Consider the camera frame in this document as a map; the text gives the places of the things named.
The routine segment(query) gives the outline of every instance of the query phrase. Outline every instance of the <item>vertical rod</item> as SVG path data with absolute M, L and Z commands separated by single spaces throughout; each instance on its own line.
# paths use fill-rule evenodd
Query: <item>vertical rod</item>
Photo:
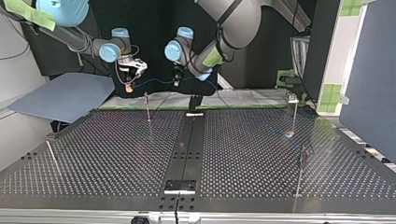
M 293 116 L 293 128 L 291 129 L 291 131 L 294 133 L 294 127 L 296 124 L 296 118 L 297 118 L 297 108 L 298 108 L 298 103 L 296 103 L 295 107 L 294 107 L 294 116 Z
M 147 110 L 147 113 L 148 113 L 148 122 L 151 122 L 151 117 L 150 117 L 150 114 L 149 114 L 149 95 L 148 95 L 147 92 L 145 92 L 145 98 L 146 98 L 146 110 Z

